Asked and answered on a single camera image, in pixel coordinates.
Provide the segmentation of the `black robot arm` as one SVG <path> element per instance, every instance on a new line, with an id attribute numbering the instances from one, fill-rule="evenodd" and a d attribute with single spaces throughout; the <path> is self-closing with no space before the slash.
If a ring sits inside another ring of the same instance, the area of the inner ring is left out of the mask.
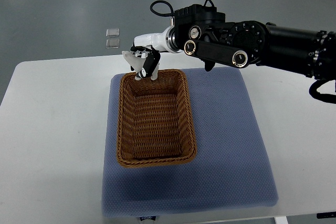
<path id="1" fill-rule="evenodd" d="M 173 32 L 167 41 L 173 48 L 205 63 L 211 71 L 216 63 L 234 68 L 267 66 L 314 78 L 309 94 L 316 100 L 335 103 L 335 95 L 318 89 L 335 80 L 335 33 L 299 30 L 254 20 L 226 22 L 211 0 L 169 13 Z"/>

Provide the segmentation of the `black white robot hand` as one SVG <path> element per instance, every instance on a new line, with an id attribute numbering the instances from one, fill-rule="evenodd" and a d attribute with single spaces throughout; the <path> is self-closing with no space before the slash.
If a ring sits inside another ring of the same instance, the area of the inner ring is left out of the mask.
<path id="1" fill-rule="evenodd" d="M 139 70 L 131 65 L 136 72 L 136 80 L 157 79 L 161 52 L 179 52 L 175 45 L 174 26 L 169 26 L 162 33 L 145 34 L 134 38 L 131 55 L 134 56 L 134 59 L 144 60 Z"/>

